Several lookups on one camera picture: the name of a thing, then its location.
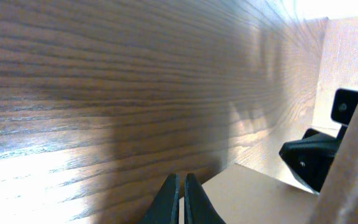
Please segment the cardboard box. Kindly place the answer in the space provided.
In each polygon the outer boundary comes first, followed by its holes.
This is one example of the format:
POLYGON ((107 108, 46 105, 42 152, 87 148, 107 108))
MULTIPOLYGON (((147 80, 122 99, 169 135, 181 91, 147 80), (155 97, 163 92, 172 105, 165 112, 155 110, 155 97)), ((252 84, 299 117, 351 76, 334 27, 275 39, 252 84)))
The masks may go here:
POLYGON ((184 223, 358 223, 358 17, 328 22, 313 127, 280 157, 298 189, 240 165, 189 175, 184 223))

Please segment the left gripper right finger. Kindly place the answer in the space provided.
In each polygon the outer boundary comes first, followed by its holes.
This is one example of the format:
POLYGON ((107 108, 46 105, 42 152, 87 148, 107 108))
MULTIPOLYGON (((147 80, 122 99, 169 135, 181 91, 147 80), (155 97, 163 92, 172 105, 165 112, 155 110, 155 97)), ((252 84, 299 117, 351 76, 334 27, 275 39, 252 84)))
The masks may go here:
POLYGON ((185 179, 185 224, 226 224, 214 209, 194 173, 185 179))

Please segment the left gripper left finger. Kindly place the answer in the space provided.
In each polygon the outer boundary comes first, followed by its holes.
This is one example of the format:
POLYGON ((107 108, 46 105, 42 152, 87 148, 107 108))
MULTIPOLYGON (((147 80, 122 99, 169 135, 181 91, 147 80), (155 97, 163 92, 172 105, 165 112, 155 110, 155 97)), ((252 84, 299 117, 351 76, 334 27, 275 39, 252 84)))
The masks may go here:
POLYGON ((138 224, 178 224, 179 191, 178 174, 169 174, 138 224))

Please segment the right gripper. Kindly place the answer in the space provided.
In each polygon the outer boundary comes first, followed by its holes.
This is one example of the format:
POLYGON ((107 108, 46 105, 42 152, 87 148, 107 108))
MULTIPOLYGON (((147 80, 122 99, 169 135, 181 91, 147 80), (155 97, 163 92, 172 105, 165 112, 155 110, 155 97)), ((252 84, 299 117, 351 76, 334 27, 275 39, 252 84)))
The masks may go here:
POLYGON ((331 119, 341 124, 337 136, 309 128, 300 140, 284 143, 278 153, 294 178, 314 193, 323 187, 357 104, 358 91, 336 90, 331 119))

